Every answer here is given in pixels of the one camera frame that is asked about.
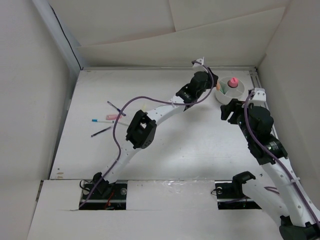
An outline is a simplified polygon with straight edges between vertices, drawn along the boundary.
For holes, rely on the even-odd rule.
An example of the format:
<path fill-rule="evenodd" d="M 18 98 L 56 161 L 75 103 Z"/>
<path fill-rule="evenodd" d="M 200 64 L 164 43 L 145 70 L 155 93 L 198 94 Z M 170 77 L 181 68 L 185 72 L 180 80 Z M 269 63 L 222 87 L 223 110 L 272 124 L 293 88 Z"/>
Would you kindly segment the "pink capped glue bottle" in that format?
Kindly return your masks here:
<path fill-rule="evenodd" d="M 227 85 L 230 88 L 237 88 L 239 85 L 239 80 L 236 77 L 232 77 L 228 82 Z"/>

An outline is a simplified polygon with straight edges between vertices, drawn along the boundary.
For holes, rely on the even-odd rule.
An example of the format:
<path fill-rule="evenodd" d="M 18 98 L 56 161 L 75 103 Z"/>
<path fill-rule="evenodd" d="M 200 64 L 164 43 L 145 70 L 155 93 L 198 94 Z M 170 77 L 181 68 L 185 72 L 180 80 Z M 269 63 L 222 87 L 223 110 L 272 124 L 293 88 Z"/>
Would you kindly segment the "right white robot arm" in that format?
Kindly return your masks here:
<path fill-rule="evenodd" d="M 288 153 L 271 133 L 274 119 L 268 109 L 248 96 L 222 105 L 221 119 L 238 125 L 250 153 L 271 178 L 271 191 L 249 171 L 232 178 L 231 191 L 237 197 L 252 199 L 275 222 L 284 240 L 318 240 L 320 211 L 304 191 L 293 171 Z"/>

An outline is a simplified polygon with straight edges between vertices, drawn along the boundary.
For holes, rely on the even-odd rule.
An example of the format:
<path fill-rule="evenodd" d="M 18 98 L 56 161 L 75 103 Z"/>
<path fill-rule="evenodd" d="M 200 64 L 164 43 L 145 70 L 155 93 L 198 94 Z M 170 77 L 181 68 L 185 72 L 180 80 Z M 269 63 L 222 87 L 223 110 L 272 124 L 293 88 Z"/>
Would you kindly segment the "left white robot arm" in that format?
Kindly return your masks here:
<path fill-rule="evenodd" d="M 92 178 L 93 187 L 91 193 L 100 198 L 107 198 L 112 191 L 114 183 L 119 179 L 120 173 L 130 160 L 141 150 L 151 145 L 155 138 L 157 127 L 176 114 L 180 114 L 190 107 L 203 102 L 209 96 L 201 98 L 206 91 L 212 91 L 218 83 L 219 77 L 210 68 L 204 67 L 204 71 L 194 73 L 188 84 L 183 86 L 170 100 L 162 101 L 146 96 L 138 96 L 127 102 L 123 109 L 130 103 L 140 99 L 161 103 L 160 106 L 149 111 L 138 110 L 133 116 L 125 136 L 125 142 L 120 145 L 116 139 L 116 131 L 112 136 L 118 147 L 118 155 L 114 162 L 103 172 L 96 173 Z"/>

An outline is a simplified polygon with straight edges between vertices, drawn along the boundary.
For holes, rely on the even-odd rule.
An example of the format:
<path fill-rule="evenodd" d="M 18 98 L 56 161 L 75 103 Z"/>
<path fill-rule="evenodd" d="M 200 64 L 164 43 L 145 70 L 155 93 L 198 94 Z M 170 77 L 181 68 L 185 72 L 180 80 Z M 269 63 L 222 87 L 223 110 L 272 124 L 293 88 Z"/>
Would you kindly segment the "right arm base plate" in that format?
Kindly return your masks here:
<path fill-rule="evenodd" d="M 260 210 L 252 199 L 238 193 L 231 180 L 216 180 L 211 194 L 216 196 L 219 210 Z"/>

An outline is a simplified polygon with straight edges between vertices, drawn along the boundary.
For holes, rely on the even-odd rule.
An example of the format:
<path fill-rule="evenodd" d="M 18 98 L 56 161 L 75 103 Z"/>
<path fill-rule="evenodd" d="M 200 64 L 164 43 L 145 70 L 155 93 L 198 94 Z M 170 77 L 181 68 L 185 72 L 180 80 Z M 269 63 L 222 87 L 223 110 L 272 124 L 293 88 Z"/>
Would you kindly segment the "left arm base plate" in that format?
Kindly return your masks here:
<path fill-rule="evenodd" d="M 128 183 L 126 181 L 116 182 L 111 190 L 101 195 L 97 189 L 88 198 L 94 184 L 87 181 L 80 182 L 81 195 L 79 210 L 106 210 L 122 211 L 127 208 Z"/>

